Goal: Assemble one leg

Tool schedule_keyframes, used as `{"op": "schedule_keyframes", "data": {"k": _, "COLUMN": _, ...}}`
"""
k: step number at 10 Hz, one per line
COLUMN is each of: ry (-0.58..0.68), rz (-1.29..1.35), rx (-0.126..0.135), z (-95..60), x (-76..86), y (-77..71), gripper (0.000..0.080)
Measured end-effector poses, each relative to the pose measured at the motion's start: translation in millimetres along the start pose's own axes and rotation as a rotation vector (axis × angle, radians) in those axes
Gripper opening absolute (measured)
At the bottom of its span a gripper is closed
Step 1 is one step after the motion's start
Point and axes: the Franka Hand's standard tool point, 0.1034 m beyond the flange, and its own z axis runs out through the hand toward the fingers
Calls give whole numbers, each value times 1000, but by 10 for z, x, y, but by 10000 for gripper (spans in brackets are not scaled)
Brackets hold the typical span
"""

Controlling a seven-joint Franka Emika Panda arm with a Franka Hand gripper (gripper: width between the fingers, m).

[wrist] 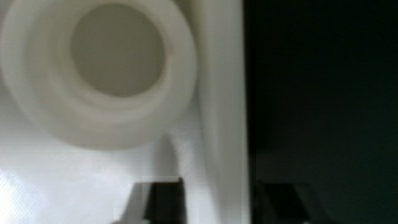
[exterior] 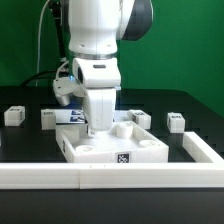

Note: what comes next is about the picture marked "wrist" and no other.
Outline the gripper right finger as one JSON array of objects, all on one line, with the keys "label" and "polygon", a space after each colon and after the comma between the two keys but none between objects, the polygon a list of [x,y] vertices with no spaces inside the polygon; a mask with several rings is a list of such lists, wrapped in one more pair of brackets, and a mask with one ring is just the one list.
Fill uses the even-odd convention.
[{"label": "gripper right finger", "polygon": [[326,212],[307,183],[257,185],[255,224],[325,224]]}]

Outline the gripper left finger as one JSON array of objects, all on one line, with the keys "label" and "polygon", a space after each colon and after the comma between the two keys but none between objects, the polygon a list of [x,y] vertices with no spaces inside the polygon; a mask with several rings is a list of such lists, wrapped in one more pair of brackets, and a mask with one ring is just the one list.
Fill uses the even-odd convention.
[{"label": "gripper left finger", "polygon": [[181,178],[133,185],[120,224],[186,224]]}]

